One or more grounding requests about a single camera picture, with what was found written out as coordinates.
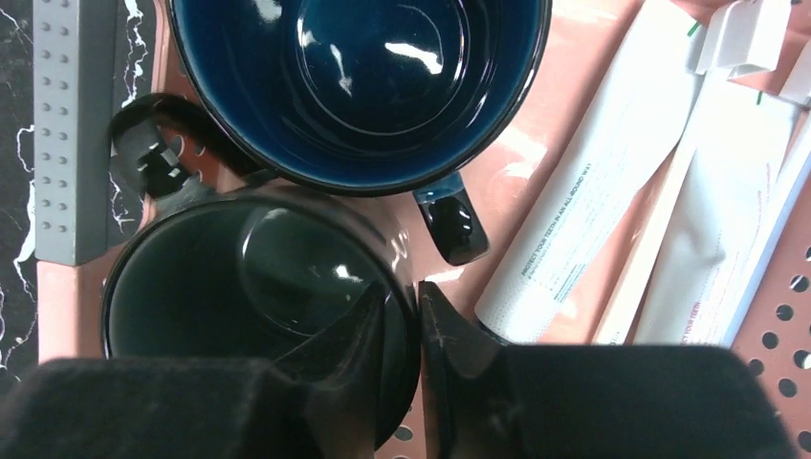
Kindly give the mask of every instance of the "white toothpaste tube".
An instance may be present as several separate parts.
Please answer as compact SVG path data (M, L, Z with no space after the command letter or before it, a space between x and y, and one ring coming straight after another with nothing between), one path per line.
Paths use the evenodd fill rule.
M475 306L482 325L536 342L682 135L700 79L695 21L646 1L560 163Z

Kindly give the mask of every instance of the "blue glaze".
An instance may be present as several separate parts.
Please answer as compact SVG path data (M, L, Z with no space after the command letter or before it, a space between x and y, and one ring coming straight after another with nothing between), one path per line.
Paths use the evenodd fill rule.
M387 194L449 174L519 105L546 0L173 0L201 99L282 175Z

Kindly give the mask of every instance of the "blue mug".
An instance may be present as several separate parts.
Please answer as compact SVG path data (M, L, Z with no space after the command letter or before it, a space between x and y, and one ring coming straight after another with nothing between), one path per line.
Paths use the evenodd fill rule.
M172 0L170 15L189 79L225 133L198 132L210 151L238 174L270 170L331 194L412 191L456 266L489 248L458 169L524 100L551 8L550 0Z

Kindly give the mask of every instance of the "tray hole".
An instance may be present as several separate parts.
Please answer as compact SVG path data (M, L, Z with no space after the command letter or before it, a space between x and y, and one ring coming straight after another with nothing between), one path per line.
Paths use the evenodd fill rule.
M797 395L797 385L788 378L783 378L778 382L778 389L780 389L780 394L783 397L789 399Z
M763 362L758 359L752 359L749 361L749 371L752 372L754 376L760 376L763 374L763 370L765 370L765 366Z
M803 431L797 436L797 443L805 452L811 452L811 432Z
M774 349L778 347L779 339L778 336L772 332L766 332L763 334L763 347L766 349Z
M183 136L174 136L169 142L169 149L171 149L178 158L183 155L184 139Z
M781 304L778 306L777 313L780 320L787 322L794 316L794 309L787 304Z
M414 432L406 426L399 426L397 430L394 431L394 438L401 442L410 442L411 439L414 438Z
M794 365L800 370L811 370L811 353L799 350L794 353Z
M802 293L808 290L808 277L805 277L802 274L797 274L791 278L791 290Z

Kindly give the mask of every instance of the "pink tray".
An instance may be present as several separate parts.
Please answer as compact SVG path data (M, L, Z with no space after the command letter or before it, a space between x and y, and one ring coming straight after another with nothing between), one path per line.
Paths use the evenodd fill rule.
M676 3L706 23L712 11L727 2L694 0ZM491 254L464 268L448 266L433 248L410 196L386 198L397 209L413 247L418 248L415 252L419 255L413 260L417 277L438 283L463 315L471 316L472 305L573 135L640 4L639 0L565 0L555 3L546 54L526 103L493 146L462 172L491 238ZM153 89L193 98L188 81L180 73L169 30L164 26L164 0L156 0L156 5L159 27ZM778 71L758 79L748 79L745 84L772 94L779 91L802 45L811 35L809 15L811 5L795 7L792 31L787 34ZM187 166L200 170L205 181L220 189L237 185L228 171L205 151L201 155L195 154L191 142L185 142L181 159ZM639 193L542 341L590 341L633 241L641 212L645 211L646 200L657 185L658 177L654 177ZM763 362L765 370L761 380L791 428L792 436L797 439L811 436L807 432L811 430L811 370L802 370L793 363L796 351L811 351L811 308L805 304L807 300L800 299L789 288L794 275L805 273L811 277L811 264L806 261L811 230L801 223L811 217L811 186L807 186L803 193L805 199L800 198L734 347L744 360ZM117 252L111 251L80 268L39 264L41 361L55 357L100 356L99 290ZM66 298L72 299L67 301L70 304L66 304ZM776 316L776 308L783 303L795 306L790 321L781 321ZM763 347L761 336L766 331L779 335L778 348L767 350ZM780 394L781 379L791 379L795 384L798 390L794 397ZM419 391L403 428L378 452L377 457L426 457ZM803 457L811 458L811 450Z

